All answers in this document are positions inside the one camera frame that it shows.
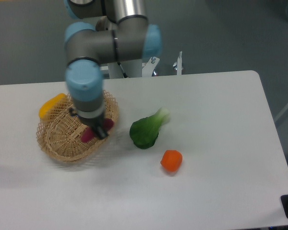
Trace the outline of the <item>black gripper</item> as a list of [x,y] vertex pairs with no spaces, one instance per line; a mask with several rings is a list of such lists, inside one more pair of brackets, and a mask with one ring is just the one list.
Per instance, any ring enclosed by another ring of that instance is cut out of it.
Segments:
[[[69,108],[68,112],[71,117],[79,117],[76,110],[72,107]],[[98,139],[106,139],[108,137],[108,132],[104,128],[104,120],[104,114],[93,118],[82,117],[82,123],[91,127]]]

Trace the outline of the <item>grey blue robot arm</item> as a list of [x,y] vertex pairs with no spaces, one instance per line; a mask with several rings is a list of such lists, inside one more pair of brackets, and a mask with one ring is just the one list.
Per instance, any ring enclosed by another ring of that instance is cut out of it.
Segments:
[[98,139],[104,129],[102,64],[158,56],[161,32],[148,22],[143,0],[67,0],[64,3],[76,22],[65,31],[67,68],[65,81],[74,110],[82,124]]

